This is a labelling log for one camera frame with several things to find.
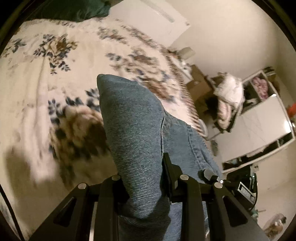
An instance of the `floral blanket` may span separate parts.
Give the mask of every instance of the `floral blanket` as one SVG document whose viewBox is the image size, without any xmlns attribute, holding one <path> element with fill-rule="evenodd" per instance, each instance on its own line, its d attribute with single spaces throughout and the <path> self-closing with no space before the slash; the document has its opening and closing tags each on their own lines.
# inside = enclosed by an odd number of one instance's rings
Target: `floral blanket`
<svg viewBox="0 0 296 241">
<path fill-rule="evenodd" d="M 117 173 L 98 74 L 137 81 L 170 114 L 200 130 L 167 50 L 110 17 L 24 22 L 0 57 L 0 72 L 0 182 L 26 238 L 75 185 Z M 3 202 L 0 208 L 11 221 Z"/>
</svg>

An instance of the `green pillow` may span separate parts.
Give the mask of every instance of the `green pillow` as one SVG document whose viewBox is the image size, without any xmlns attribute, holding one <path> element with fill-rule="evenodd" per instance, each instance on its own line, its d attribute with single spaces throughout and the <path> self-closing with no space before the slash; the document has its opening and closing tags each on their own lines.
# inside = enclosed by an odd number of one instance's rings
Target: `green pillow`
<svg viewBox="0 0 296 241">
<path fill-rule="evenodd" d="M 47 0 L 30 17 L 81 22 L 109 14 L 108 0 Z"/>
</svg>

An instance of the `green object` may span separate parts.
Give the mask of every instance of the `green object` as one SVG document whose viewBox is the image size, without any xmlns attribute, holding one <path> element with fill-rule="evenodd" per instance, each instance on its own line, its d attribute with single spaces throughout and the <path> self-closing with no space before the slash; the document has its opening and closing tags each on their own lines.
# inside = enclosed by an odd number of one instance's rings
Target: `green object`
<svg viewBox="0 0 296 241">
<path fill-rule="evenodd" d="M 107 0 L 47 0 L 30 17 L 81 22 L 93 17 L 106 17 L 110 2 Z"/>
</svg>

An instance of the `red object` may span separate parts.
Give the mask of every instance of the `red object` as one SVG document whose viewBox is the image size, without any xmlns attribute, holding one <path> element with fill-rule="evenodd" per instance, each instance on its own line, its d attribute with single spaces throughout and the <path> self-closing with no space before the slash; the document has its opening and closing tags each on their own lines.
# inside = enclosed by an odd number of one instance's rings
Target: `red object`
<svg viewBox="0 0 296 241">
<path fill-rule="evenodd" d="M 296 103 L 287 108 L 287 113 L 290 119 L 296 114 Z"/>
</svg>

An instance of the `denim fabric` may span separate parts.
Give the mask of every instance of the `denim fabric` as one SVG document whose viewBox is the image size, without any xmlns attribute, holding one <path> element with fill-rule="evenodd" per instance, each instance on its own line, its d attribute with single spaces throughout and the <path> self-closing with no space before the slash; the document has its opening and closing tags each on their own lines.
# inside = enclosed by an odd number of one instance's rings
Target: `denim fabric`
<svg viewBox="0 0 296 241">
<path fill-rule="evenodd" d="M 120 240 L 179 240 L 182 204 L 170 205 L 162 189 L 163 153 L 199 182 L 199 170 L 219 175 L 218 166 L 200 135 L 168 114 L 148 89 L 103 74 L 97 85 L 106 137 L 130 196 L 119 208 Z"/>
</svg>

